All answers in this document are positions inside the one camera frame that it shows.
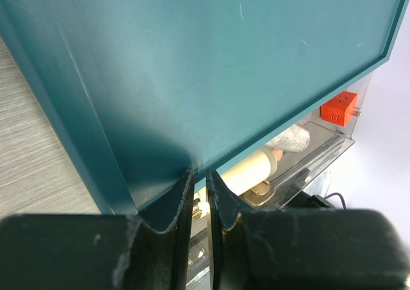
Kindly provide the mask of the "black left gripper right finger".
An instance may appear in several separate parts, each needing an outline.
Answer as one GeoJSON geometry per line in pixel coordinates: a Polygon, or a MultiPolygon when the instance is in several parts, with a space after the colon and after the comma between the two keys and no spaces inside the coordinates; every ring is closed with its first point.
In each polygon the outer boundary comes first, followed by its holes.
{"type": "Polygon", "coordinates": [[[212,289],[408,289],[409,256],[381,213],[255,209],[206,174],[212,289]]]}

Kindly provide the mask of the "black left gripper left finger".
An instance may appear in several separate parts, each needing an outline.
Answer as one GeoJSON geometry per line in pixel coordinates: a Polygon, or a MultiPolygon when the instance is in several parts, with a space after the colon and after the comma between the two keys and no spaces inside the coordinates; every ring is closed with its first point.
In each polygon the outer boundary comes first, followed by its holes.
{"type": "Polygon", "coordinates": [[[138,214],[1,220],[2,289],[184,289],[194,174],[138,214]]]}

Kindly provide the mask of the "cream foundation bottle gold pump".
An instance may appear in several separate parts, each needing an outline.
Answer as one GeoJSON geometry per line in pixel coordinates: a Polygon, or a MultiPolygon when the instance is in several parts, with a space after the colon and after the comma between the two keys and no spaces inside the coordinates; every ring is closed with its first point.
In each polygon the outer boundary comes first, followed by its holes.
{"type": "MultiPolygon", "coordinates": [[[[283,150],[262,146],[220,177],[235,195],[241,195],[275,174],[283,153],[283,150]]],[[[194,194],[193,220],[204,217],[209,210],[206,179],[203,178],[197,183],[199,184],[203,184],[203,187],[194,194]]]]}

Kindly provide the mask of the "clear plastic bottle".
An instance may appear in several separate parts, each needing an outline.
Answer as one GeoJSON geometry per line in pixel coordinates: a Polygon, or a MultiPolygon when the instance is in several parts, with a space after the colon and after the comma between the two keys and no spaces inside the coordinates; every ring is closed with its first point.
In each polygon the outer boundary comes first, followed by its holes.
{"type": "Polygon", "coordinates": [[[285,152],[299,153],[304,151],[310,142],[310,133],[299,124],[293,124],[265,145],[285,152]]]}

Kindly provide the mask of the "clear acrylic drawer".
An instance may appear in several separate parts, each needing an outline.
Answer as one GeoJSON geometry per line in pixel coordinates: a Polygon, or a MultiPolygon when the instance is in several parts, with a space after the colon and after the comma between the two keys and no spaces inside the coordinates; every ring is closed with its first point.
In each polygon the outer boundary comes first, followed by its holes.
{"type": "Polygon", "coordinates": [[[352,135],[371,79],[368,74],[345,90],[359,95],[346,127],[322,120],[320,107],[306,115],[296,124],[309,131],[308,147],[299,153],[283,151],[276,173],[238,197],[255,209],[282,209],[323,197],[329,189],[327,168],[355,142],[352,135]]]}

